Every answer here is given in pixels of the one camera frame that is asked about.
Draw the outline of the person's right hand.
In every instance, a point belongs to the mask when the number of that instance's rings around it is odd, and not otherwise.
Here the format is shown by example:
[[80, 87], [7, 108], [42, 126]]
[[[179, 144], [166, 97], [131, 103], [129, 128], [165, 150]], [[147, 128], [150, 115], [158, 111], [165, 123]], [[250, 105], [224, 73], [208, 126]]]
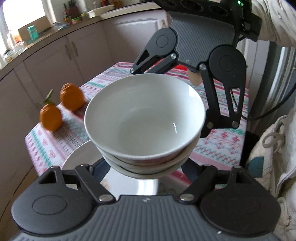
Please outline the person's right hand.
[[194, 73], [188, 69], [188, 77], [192, 85], [199, 86], [202, 83], [202, 77], [200, 73]]

